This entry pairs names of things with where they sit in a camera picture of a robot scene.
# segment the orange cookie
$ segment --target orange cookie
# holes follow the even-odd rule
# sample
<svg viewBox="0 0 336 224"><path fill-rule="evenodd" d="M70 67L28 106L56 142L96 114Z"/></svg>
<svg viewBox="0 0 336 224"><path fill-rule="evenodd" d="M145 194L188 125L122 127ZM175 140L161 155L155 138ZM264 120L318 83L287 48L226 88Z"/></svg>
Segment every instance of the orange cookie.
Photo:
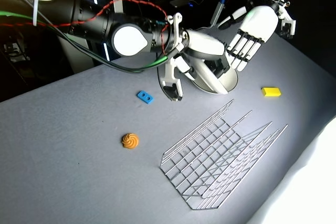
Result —
<svg viewBox="0 0 336 224"><path fill-rule="evenodd" d="M122 137L122 145L128 149L134 149L139 144L139 137L134 133L126 134Z"/></svg>

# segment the yellow block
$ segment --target yellow block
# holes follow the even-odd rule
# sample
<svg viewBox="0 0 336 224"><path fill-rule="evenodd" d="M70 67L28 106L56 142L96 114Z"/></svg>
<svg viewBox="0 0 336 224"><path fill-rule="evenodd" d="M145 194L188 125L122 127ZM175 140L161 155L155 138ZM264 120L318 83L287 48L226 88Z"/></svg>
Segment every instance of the yellow block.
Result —
<svg viewBox="0 0 336 224"><path fill-rule="evenodd" d="M262 88L265 97L279 97L281 96L281 91L279 88Z"/></svg>

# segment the gray table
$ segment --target gray table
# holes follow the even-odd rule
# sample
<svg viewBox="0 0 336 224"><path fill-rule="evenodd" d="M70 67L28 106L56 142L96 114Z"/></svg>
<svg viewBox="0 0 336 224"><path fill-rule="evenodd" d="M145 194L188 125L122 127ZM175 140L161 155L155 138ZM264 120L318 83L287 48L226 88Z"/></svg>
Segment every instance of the gray table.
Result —
<svg viewBox="0 0 336 224"><path fill-rule="evenodd" d="M236 29L206 32L229 41ZM264 98L264 86L283 95ZM154 102L140 101L140 90ZM0 223L245 223L336 114L336 81L276 35L230 94L186 79L183 90L171 102L155 70L99 66L1 103ZM161 155L231 99L228 123L253 110L241 135L269 121L270 131L289 127L222 208L192 211L160 171ZM140 136L134 150L120 144L129 132Z"/></svg>

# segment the wire dish rack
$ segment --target wire dish rack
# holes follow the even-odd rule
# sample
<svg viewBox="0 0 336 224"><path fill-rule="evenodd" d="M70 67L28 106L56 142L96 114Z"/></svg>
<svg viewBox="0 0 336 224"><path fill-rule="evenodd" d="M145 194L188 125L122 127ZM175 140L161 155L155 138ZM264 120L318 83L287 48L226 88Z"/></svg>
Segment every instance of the wire dish rack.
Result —
<svg viewBox="0 0 336 224"><path fill-rule="evenodd" d="M270 122L241 137L233 128L251 111L230 126L223 116L232 102L162 156L160 169L191 209L219 208L288 126L260 138Z"/></svg>

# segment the blue block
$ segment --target blue block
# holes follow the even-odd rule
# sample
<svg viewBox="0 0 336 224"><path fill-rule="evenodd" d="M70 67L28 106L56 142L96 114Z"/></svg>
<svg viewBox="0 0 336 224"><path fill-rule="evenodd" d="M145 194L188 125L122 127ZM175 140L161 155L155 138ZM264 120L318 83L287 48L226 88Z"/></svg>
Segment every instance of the blue block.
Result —
<svg viewBox="0 0 336 224"><path fill-rule="evenodd" d="M147 94L143 90L141 90L136 96L147 104L150 104L154 100L154 98L150 94Z"/></svg>

